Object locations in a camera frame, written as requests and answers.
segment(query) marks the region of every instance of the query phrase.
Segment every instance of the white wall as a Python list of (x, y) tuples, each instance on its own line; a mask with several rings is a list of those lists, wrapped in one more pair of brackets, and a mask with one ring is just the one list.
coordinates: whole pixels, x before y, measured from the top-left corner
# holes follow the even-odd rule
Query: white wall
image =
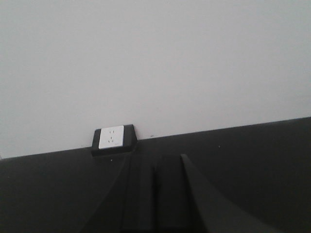
[(2, 158), (311, 116), (311, 1), (1, 1)]

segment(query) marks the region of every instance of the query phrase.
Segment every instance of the electrical outlet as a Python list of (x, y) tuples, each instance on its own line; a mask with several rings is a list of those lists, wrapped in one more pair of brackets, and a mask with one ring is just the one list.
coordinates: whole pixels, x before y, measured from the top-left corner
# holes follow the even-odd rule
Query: electrical outlet
[(93, 156), (135, 151), (137, 137), (134, 125), (96, 129), (91, 153)]
[(123, 146), (124, 126), (115, 126), (101, 129), (98, 149)]

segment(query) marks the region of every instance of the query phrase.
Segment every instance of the power socket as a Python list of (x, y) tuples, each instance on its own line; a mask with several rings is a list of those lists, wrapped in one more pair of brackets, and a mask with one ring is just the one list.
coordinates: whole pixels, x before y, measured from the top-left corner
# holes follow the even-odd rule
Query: power socket
[(93, 156), (130, 152), (136, 149), (137, 137), (133, 125), (97, 129), (91, 153)]
[(116, 126), (101, 129), (101, 136), (99, 139), (99, 149), (106, 149), (111, 147), (122, 147), (124, 136), (124, 126)]

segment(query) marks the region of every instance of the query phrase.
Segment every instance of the black object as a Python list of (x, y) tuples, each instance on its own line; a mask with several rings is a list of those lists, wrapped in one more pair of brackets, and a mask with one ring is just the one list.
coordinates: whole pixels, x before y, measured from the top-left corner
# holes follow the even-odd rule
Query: black object
[(197, 233), (281, 233), (251, 216), (225, 198), (193, 165), (181, 155), (191, 196), (192, 216)]
[(159, 158), (155, 170), (156, 225), (159, 232), (191, 232), (186, 180), (179, 154)]
[[(310, 142), (308, 117), (139, 140), (129, 153), (93, 157), (83, 148), (2, 159), (0, 232), (78, 233), (85, 225), (89, 232), (156, 232), (160, 192), (153, 185), (168, 176), (156, 165), (166, 170), (175, 162), (162, 157), (187, 154), (202, 180), (237, 208), (285, 233), (310, 233)], [(115, 221), (107, 226), (101, 214)]]
[(92, 155), (108, 155), (116, 153), (124, 153), (134, 151), (137, 145), (137, 137), (134, 129), (134, 125), (124, 125), (124, 135), (123, 135), (123, 146), (107, 149), (99, 149), (99, 141), (101, 137), (101, 129), (95, 130), (93, 144), (92, 144)]

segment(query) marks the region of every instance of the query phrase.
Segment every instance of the outlet cover plate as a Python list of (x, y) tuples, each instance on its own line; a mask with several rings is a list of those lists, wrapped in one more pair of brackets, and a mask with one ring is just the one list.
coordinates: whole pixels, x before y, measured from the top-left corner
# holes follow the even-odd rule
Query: outlet cover plate
[(98, 149), (123, 146), (124, 126), (115, 126), (101, 129)]

